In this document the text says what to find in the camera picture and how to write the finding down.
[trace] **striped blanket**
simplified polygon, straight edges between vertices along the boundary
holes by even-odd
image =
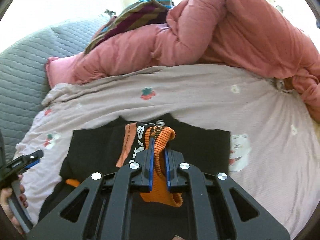
[[[139,0],[129,5],[118,16],[113,16],[103,25],[84,50],[88,54],[101,42],[130,30],[149,24],[166,22],[168,10],[174,6],[172,0]]]

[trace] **folded garment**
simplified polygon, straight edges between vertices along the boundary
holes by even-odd
[[[107,24],[100,28],[85,48],[84,53],[88,54],[101,42],[119,33],[134,30],[144,25],[165,23],[168,10],[173,6],[172,0],[139,0],[129,5],[119,17],[113,16]]]
[[[266,0],[184,0],[169,10],[165,24],[111,37],[79,54],[65,73],[69,83],[85,84],[150,66],[196,62],[241,67],[265,78],[293,77],[311,116],[320,121],[319,52]]]
[[[174,138],[173,127],[177,132]],[[170,235],[183,235],[188,231],[187,206],[184,194],[170,194],[166,189],[162,150],[170,139],[170,148],[183,153],[189,162],[209,174],[228,173],[230,133],[222,130],[206,130],[179,122],[165,114],[148,123],[128,122],[118,118],[107,125],[89,130],[75,130],[60,175],[62,181],[45,200],[39,220],[58,205],[75,187],[94,172],[109,174],[119,167],[133,162],[139,151],[148,148],[150,137],[156,138],[154,155],[154,181],[151,193],[134,194],[130,239],[151,239],[158,228],[159,235],[152,239],[170,239]],[[76,220],[78,211],[69,219]]]

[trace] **gray handle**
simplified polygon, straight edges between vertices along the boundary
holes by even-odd
[[[22,230],[25,233],[28,233],[32,229],[33,224],[31,223],[31,217],[27,209],[23,206],[23,203],[19,198],[21,194],[20,182],[18,180],[12,182],[11,187],[13,192],[11,197],[8,199],[9,207],[11,208],[15,218],[20,223]]]

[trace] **pink pillow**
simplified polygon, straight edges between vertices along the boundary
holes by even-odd
[[[73,69],[81,55],[82,52],[71,57],[49,57],[45,69],[51,88],[60,83],[76,84],[73,78]]]

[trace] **quilted headboard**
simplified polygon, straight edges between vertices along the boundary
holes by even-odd
[[[68,57],[83,51],[110,16],[65,21],[33,33],[0,54],[0,129],[7,161],[15,146],[43,109],[49,91],[44,64],[48,57]]]

